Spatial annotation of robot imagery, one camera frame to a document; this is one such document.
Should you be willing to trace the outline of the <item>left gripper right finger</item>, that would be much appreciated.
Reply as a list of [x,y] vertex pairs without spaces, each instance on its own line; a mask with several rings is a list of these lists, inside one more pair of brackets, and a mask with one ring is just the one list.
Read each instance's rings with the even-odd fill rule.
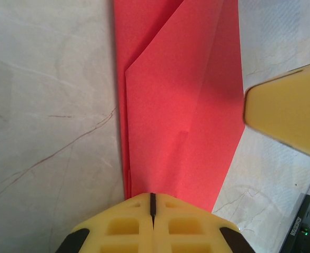
[[254,252],[232,222],[167,194],[154,195],[155,252]]

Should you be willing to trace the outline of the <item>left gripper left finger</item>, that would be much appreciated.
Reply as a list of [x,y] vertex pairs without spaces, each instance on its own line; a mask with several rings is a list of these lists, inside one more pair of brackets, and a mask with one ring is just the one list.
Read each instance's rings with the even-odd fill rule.
[[81,222],[57,252],[152,252],[153,195],[142,193]]

